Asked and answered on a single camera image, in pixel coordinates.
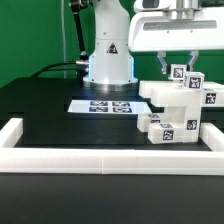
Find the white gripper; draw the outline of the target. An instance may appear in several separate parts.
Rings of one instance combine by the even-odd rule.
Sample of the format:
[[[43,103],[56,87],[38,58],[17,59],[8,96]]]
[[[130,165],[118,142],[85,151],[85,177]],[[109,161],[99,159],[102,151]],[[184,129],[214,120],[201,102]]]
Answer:
[[[170,20],[163,12],[137,13],[131,20],[128,46],[132,52],[158,52],[162,73],[168,71],[165,51],[191,51],[192,72],[198,50],[224,49],[224,9],[196,11],[192,20]]]

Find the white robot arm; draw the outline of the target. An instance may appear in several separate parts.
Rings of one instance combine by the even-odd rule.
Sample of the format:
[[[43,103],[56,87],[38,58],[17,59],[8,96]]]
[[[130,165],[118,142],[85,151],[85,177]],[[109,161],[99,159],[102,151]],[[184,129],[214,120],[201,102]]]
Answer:
[[[188,51],[192,68],[203,50],[224,49],[224,6],[199,0],[135,0],[134,16],[120,0],[91,0],[95,12],[95,50],[84,84],[102,90],[135,86],[133,52],[155,52],[168,66],[166,54]]]

